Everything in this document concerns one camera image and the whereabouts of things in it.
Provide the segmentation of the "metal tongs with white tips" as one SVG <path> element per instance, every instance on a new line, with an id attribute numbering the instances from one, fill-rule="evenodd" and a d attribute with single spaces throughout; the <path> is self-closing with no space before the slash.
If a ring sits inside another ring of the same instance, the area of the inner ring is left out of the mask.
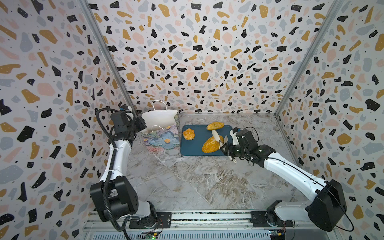
<path id="1" fill-rule="evenodd" d="M 212 135 L 214 137 L 214 139 L 219 143 L 220 145 L 220 150 L 222 150 L 222 147 L 224 146 L 223 142 L 221 141 L 221 138 L 219 136 L 219 134 L 217 133 L 216 130 L 212 130 Z M 237 163 L 237 161 L 233 158 L 233 157 L 230 157 L 228 156 L 228 158 L 233 162 L 233 163 Z"/>

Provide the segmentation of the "large sesame oval loaf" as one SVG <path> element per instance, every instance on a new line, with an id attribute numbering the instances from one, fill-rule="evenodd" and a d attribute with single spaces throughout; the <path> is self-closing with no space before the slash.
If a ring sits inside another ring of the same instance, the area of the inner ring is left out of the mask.
<path id="1" fill-rule="evenodd" d="M 221 145 L 214 137 L 210 137 L 202 147 L 202 152 L 209 154 L 218 151 L 221 148 Z"/>

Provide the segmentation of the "floral paper bag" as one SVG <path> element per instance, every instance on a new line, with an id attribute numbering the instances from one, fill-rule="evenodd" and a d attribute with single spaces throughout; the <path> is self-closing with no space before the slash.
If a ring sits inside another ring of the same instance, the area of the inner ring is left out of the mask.
<path id="1" fill-rule="evenodd" d="M 179 111 L 168 108 L 142 113 L 146 128 L 141 131 L 143 141 L 151 153 L 180 148 Z"/>

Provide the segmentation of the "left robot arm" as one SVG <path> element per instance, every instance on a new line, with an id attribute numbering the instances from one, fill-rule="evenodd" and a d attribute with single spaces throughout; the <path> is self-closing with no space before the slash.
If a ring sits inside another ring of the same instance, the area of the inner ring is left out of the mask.
<path id="1" fill-rule="evenodd" d="M 102 222 L 110 222 L 122 232 L 128 222 L 152 228 L 157 224 L 157 213 L 151 202 L 139 200 L 138 194 L 126 177 L 127 162 L 137 133 L 147 126 L 128 107 L 119 110 L 102 108 L 96 119 L 108 138 L 110 148 L 106 170 L 90 195 Z"/>

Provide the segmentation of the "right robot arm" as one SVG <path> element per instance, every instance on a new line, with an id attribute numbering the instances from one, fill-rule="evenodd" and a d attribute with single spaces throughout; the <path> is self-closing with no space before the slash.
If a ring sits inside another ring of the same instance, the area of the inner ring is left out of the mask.
<path id="1" fill-rule="evenodd" d="M 264 216 L 269 226 L 279 227 L 285 221 L 304 221 L 331 232 L 342 217 L 347 215 L 344 191 L 338 181 L 325 181 L 306 172 L 270 146 L 259 145 L 249 130 L 234 128 L 230 134 L 232 143 L 221 140 L 218 133 L 213 131 L 220 150 L 231 161 L 246 160 L 251 166 L 258 165 L 275 173 L 306 197 L 302 202 L 275 201 L 267 208 Z"/>

